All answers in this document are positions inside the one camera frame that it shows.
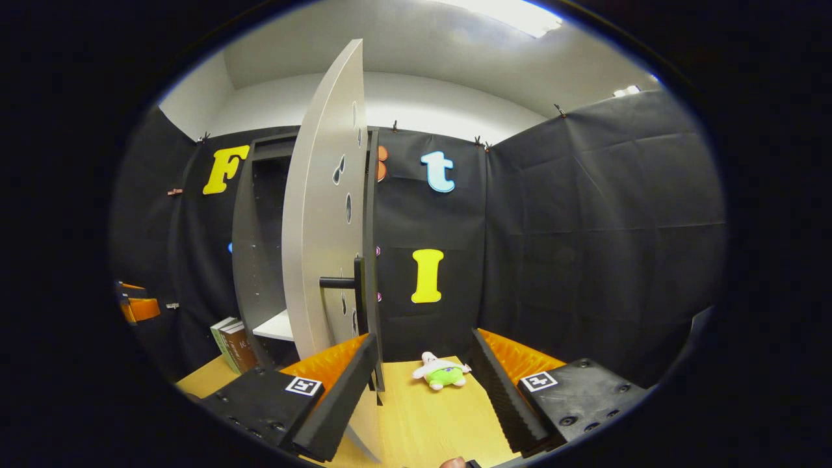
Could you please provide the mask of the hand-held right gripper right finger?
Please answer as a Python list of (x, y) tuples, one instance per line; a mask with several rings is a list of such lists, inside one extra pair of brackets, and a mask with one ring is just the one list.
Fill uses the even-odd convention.
[(564, 362), (481, 328), (470, 366), (510, 449), (531, 457), (585, 438), (632, 411), (648, 390), (593, 359)]

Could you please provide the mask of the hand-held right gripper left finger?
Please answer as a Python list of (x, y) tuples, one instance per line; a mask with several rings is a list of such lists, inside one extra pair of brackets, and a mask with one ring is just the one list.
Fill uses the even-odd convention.
[(365, 333), (282, 370), (254, 367), (198, 403), (271, 449), (330, 462), (371, 382), (376, 343)]

